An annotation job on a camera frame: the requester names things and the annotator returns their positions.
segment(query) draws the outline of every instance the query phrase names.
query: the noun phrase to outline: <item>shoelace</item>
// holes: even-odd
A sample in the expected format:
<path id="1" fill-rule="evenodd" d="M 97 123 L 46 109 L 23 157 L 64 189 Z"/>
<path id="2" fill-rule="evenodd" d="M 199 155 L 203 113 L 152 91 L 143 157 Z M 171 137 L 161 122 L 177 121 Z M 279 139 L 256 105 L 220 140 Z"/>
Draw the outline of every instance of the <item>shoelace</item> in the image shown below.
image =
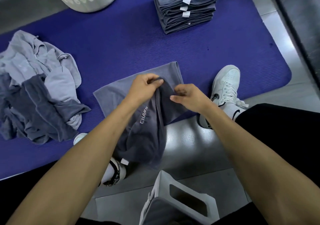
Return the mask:
<path id="1" fill-rule="evenodd" d="M 225 94 L 222 96 L 222 100 L 227 103 L 235 104 L 239 107 L 249 107 L 244 101 L 237 98 L 237 92 L 232 86 L 232 84 L 226 82 L 226 85 L 224 87 Z"/>

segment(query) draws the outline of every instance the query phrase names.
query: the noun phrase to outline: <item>white sneaker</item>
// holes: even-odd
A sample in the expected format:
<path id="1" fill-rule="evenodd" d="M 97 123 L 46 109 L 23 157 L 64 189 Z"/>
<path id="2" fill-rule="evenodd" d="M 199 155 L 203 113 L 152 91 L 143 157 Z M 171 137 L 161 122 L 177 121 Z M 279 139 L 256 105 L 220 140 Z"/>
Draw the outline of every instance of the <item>white sneaker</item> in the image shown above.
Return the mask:
<path id="1" fill-rule="evenodd" d="M 73 140 L 73 145 L 76 145 L 86 135 L 87 133 L 78 134 Z M 113 157 L 111 157 L 109 166 L 107 167 L 106 172 L 103 175 L 99 186 L 101 184 L 105 186 L 113 186 L 117 184 L 119 181 L 123 180 L 126 177 L 126 174 L 127 174 L 127 171 L 125 166 L 119 161 L 115 160 Z"/>
<path id="2" fill-rule="evenodd" d="M 225 66 L 214 78 L 210 97 L 211 101 L 217 104 L 219 107 L 224 106 L 226 103 L 230 103 L 242 108 L 242 110 L 245 110 L 244 108 L 247 108 L 249 105 L 246 105 L 244 101 L 241 101 L 237 98 L 239 83 L 240 70 L 234 65 Z M 203 128 L 212 129 L 209 122 L 203 115 L 200 115 L 199 122 Z"/>

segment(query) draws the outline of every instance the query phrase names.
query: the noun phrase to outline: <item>pile of towels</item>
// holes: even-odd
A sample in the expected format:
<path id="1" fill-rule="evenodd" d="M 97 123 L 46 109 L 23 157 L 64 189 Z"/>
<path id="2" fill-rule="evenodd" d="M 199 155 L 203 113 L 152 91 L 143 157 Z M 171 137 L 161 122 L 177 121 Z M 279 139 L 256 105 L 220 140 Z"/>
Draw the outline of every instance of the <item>pile of towels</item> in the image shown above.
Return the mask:
<path id="1" fill-rule="evenodd" d="M 166 34 L 210 21 L 217 0 L 154 0 Z"/>
<path id="2" fill-rule="evenodd" d="M 17 31 L 0 53 L 0 133 L 36 144 L 78 134 L 82 113 L 76 89 L 81 76 L 73 57 L 36 36 Z"/>

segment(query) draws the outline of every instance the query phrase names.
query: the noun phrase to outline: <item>yoga mat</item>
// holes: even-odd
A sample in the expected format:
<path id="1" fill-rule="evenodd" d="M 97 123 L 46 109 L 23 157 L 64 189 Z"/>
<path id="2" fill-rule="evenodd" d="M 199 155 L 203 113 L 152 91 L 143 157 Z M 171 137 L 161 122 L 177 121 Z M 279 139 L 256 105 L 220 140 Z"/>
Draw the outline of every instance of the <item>yoga mat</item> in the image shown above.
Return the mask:
<path id="1" fill-rule="evenodd" d="M 240 99 L 286 85 L 291 72 L 252 0 L 218 0 L 213 19 L 165 35 L 153 0 L 115 0 L 97 13 L 71 9 L 23 26 L 75 58 L 82 84 L 79 100 L 92 111 L 82 115 L 80 132 L 103 119 L 93 92 L 137 72 L 177 61 L 185 83 L 207 95 L 218 71 L 234 64 L 241 70 Z M 14 32 L 0 36 L 0 51 Z M 0 179 L 61 158 L 72 141 L 43 145 L 0 137 Z"/>

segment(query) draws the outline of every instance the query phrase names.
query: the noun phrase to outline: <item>black pants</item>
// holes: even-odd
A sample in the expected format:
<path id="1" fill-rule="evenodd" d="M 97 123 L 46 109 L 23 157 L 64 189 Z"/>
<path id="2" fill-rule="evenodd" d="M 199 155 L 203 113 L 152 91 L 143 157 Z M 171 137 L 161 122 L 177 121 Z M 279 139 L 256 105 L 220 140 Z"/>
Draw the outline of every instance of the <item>black pants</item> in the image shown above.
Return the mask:
<path id="1" fill-rule="evenodd" d="M 236 122 L 245 130 L 278 153 L 284 160 L 297 168 L 316 185 L 320 186 L 318 172 L 318 141 L 320 113 L 286 108 L 270 104 L 259 104 L 244 111 Z M 2 211 L 0 224 L 6 223 L 38 180 L 52 167 L 53 163 L 24 174 L 0 181 Z M 251 202 L 214 225 L 267 224 L 258 209 Z M 95 222 L 80 218 L 77 225 L 115 224 Z"/>

